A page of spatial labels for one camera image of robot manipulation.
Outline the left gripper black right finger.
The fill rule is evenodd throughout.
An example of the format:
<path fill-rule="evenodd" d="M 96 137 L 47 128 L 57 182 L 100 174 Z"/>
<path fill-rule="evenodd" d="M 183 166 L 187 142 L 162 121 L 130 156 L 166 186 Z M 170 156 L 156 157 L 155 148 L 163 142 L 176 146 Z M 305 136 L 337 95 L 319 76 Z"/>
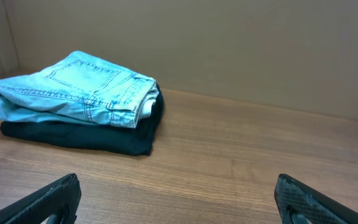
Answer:
<path fill-rule="evenodd" d="M 274 198 L 283 224 L 358 224 L 358 213 L 287 174 L 280 174 Z"/>

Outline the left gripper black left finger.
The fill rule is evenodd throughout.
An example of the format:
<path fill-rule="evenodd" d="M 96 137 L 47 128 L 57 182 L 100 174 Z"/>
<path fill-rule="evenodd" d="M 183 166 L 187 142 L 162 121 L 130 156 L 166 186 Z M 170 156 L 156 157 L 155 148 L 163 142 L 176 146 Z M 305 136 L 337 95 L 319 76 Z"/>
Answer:
<path fill-rule="evenodd" d="M 0 224 L 74 224 L 81 199 L 77 175 L 67 174 L 0 210 Z"/>

